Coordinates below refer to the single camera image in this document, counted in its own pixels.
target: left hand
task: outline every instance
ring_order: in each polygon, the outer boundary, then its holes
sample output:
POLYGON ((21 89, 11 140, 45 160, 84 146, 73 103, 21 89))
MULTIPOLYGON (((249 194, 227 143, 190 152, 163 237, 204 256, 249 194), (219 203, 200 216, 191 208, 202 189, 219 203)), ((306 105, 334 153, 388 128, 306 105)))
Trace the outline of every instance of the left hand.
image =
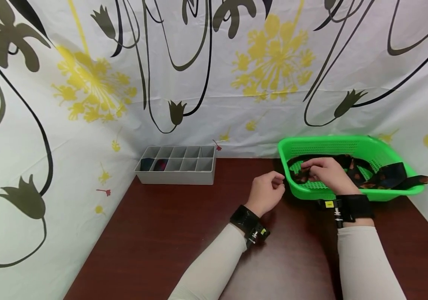
POLYGON ((283 184, 285 176, 272 171, 254 178, 249 200, 245 207, 259 218, 279 203, 285 191, 283 184))

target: gray plastic organizer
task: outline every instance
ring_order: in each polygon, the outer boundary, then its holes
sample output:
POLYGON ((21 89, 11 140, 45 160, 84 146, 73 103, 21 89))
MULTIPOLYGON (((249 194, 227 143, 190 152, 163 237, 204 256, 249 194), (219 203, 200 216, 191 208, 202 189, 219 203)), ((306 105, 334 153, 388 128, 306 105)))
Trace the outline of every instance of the gray plastic organizer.
POLYGON ((213 185, 215 146, 149 146, 145 150, 135 174, 144 184, 213 185), (153 158, 148 171, 141 171, 143 158, 153 158), (168 159, 163 171, 154 171, 159 159, 168 159))

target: right hand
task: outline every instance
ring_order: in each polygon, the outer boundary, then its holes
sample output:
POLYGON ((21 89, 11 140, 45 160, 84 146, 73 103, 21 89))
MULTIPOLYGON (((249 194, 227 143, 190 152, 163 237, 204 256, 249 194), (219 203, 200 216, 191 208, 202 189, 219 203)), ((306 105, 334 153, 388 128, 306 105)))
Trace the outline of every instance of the right hand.
POLYGON ((360 190, 350 180, 340 164, 331 157, 309 159, 301 164, 301 168, 310 168, 309 180, 322 181, 335 195, 358 195, 360 190))

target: white backdrop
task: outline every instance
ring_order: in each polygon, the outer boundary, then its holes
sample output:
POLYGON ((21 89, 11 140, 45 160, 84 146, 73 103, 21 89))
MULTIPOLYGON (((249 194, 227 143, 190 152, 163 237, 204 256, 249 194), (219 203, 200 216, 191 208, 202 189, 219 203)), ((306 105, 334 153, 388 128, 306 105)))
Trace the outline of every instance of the white backdrop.
POLYGON ((427 0, 0 0, 0 300, 62 299, 148 145, 327 134, 428 175, 427 0))

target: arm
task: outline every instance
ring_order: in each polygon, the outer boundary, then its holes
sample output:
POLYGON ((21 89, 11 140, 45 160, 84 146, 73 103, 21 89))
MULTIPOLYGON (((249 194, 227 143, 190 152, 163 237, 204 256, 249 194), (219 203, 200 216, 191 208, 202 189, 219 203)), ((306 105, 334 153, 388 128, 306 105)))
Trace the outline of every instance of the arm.
POLYGON ((228 224, 189 266, 169 300, 217 300, 246 250, 240 230, 228 224))
MULTIPOLYGON (((314 158, 301 165, 312 180, 321 180, 336 195, 358 195, 360 190, 332 158, 314 158)), ((357 218, 338 231, 340 281, 345 300, 405 300, 385 256, 374 221, 357 218)))
POLYGON ((374 222, 372 219, 365 221, 372 225, 351 223, 338 232, 340 281, 344 299, 405 300, 385 256, 374 222))
MULTIPOLYGON (((285 191, 283 179, 284 176, 277 172, 256 177, 245 207, 259 218, 273 209, 285 191)), ((244 236, 239 228, 227 224, 182 275, 169 300, 219 299, 247 249, 244 236)))

